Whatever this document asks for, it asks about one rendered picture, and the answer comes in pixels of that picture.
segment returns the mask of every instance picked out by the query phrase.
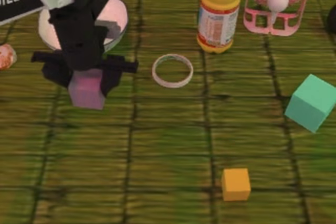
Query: white ring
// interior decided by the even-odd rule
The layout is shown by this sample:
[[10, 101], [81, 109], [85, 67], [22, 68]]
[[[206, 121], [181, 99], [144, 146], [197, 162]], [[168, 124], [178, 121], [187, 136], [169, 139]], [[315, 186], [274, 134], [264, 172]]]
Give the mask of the white ring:
[[[188, 66], [188, 68], [190, 69], [190, 73], [187, 76], [187, 78], [185, 78], [184, 80], [179, 81], [179, 82], [167, 82], [167, 81], [162, 80], [159, 76], [157, 76], [157, 74], [156, 74], [156, 68], [158, 67], [158, 65], [160, 65], [162, 62], [164, 62], [166, 60], [178, 60], [178, 61], [181, 61], [184, 64], [186, 64]], [[182, 55], [176, 55], [176, 54], [163, 55], [163, 56], [159, 57], [154, 62], [153, 67], [152, 67], [152, 76], [153, 76], [153, 79], [159, 85], [161, 85], [161, 86], [163, 86], [165, 88], [176, 89], [176, 88], [183, 87], [183, 86], [187, 85], [190, 82], [191, 78], [193, 77], [193, 74], [194, 74], [194, 67], [193, 67], [193, 65], [191, 64], [191, 62], [187, 58], [185, 58]]]

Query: teal block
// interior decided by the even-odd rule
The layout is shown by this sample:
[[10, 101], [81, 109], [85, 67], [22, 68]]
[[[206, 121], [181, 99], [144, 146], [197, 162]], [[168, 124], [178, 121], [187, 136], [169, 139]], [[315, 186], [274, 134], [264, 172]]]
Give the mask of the teal block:
[[285, 115], [316, 132], [336, 104], [336, 88], [310, 74], [293, 93]]

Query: plastic bottle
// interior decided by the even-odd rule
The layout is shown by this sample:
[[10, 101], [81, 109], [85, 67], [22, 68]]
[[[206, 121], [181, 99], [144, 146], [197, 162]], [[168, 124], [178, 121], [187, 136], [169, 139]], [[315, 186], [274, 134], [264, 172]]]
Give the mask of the plastic bottle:
[[205, 52], [220, 54], [233, 44], [240, 0], [201, 0], [197, 42]]

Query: block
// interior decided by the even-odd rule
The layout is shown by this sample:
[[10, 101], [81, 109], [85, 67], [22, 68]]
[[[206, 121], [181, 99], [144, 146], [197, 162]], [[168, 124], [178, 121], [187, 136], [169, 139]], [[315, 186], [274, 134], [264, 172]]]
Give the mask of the block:
[[251, 192], [248, 169], [224, 169], [222, 175], [222, 191], [224, 201], [247, 200]]
[[74, 71], [68, 90], [72, 105], [87, 109], [102, 110], [105, 97], [100, 90], [102, 71], [90, 69], [88, 71]]
[[336, 88], [310, 74], [293, 93], [285, 115], [315, 133], [336, 104]]

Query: pink block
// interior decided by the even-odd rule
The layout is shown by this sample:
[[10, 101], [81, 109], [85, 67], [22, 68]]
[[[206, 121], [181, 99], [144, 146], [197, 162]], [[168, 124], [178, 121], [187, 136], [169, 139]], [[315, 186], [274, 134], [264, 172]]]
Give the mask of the pink block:
[[105, 104], [105, 97], [100, 91], [101, 78], [102, 71], [100, 69], [74, 71], [68, 87], [72, 105], [102, 110]]

